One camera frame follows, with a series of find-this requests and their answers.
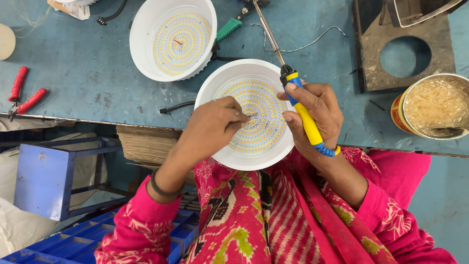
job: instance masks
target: woman's left hand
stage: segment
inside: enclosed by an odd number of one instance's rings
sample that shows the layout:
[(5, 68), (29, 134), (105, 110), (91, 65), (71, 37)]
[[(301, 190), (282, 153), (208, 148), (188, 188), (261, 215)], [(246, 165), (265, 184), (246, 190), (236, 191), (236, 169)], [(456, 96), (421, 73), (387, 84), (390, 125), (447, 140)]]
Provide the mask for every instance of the woman's left hand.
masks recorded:
[(190, 168), (221, 150), (250, 118), (231, 96), (197, 107), (173, 154)]

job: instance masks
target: blue table surface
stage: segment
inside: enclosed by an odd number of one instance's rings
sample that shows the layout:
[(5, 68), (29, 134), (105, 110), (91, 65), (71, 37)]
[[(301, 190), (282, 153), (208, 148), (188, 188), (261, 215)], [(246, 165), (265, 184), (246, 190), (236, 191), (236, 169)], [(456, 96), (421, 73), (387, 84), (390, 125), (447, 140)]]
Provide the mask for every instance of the blue table surface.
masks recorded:
[[(212, 1), (219, 28), (245, 4), (240, 0)], [(175, 110), (171, 116), (158, 110), (195, 100), (204, 80), (227, 62), (209, 62), (201, 73), (184, 81), (161, 83), (145, 77), (129, 50), (129, 22), (143, 2), (129, 1), (119, 17), (108, 26), (99, 26), (97, 17), (111, 15), (121, 1), (100, 0), (90, 7), (90, 19), (80, 21), (54, 11), (45, 0), (0, 0), (0, 23), (16, 35), (15, 51), (0, 62), (0, 112), (11, 106), (7, 101), (11, 86), (18, 69), (27, 66), (30, 71), (23, 85), (23, 101), (39, 88), (49, 91), (28, 114), (183, 129), (192, 107)], [(356, 74), (349, 75), (356, 68), (351, 4), (351, 0), (272, 0), (263, 9), (281, 49), (302, 47), (333, 25), (347, 34), (345, 37), (332, 29), (317, 43), (283, 54), (303, 79), (334, 88), (345, 117), (339, 144), (469, 155), (469, 137), (429, 140), (399, 130), (389, 109), (402, 91), (358, 92)], [(469, 4), (465, 4), (449, 16), (456, 71), (465, 77), (469, 77), (468, 14)], [(279, 65), (275, 54), (263, 49), (262, 29), (249, 25), (258, 21), (255, 13), (247, 16), (242, 27), (220, 42), (219, 56), (256, 58)]]

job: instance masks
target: blue plastic crate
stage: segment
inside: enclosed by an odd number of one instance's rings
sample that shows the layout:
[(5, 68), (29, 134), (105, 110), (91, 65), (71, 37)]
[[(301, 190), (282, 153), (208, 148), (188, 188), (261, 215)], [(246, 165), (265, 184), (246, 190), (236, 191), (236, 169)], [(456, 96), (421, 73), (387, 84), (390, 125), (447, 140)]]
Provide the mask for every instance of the blue plastic crate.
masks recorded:
[[(0, 259), (0, 264), (95, 264), (94, 251), (107, 233), (114, 231), (117, 211), (81, 223)], [(170, 233), (169, 264), (179, 263), (184, 252), (199, 236), (199, 213), (179, 210)]]

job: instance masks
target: yellow soldering iron handle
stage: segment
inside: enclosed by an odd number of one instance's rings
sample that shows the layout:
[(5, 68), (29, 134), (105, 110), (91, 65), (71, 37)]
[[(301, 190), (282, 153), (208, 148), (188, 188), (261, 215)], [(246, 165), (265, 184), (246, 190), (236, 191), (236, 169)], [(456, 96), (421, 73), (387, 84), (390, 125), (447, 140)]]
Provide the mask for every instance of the yellow soldering iron handle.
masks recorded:
[(308, 112), (308, 109), (304, 107), (301, 103), (297, 103), (294, 105), (296, 112), (301, 116), (301, 120), (303, 120), (303, 128), (310, 140), (311, 145), (321, 144), (323, 139), (321, 137), (321, 133), (319, 133), (318, 126), (316, 126), (316, 122), (311, 117)]
[[(298, 72), (294, 72), (286, 77), (287, 82), (296, 84), (303, 88), (303, 84), (301, 84), (301, 79), (298, 77)], [(311, 117), (308, 109), (302, 105), (300, 102), (292, 98), (288, 93), (288, 98), (290, 99), (290, 103), (296, 109), (296, 112), (301, 116), (303, 121), (303, 128), (310, 140), (311, 145), (317, 149), (320, 153), (324, 154), (328, 157), (334, 157), (340, 152), (340, 147), (337, 146), (335, 150), (330, 150), (324, 146), (324, 141), (321, 137), (321, 133), (319, 133), (318, 126), (316, 125), (316, 121)]]

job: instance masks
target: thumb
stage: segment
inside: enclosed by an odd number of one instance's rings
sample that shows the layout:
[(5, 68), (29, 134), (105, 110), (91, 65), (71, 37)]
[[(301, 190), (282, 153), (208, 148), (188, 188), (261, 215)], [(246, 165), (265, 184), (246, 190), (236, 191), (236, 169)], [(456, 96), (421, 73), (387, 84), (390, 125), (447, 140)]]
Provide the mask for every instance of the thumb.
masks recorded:
[(303, 129), (303, 120), (301, 120), (301, 116), (293, 111), (285, 111), (282, 115), (293, 134), (293, 138), (298, 142), (309, 142), (308, 136)]

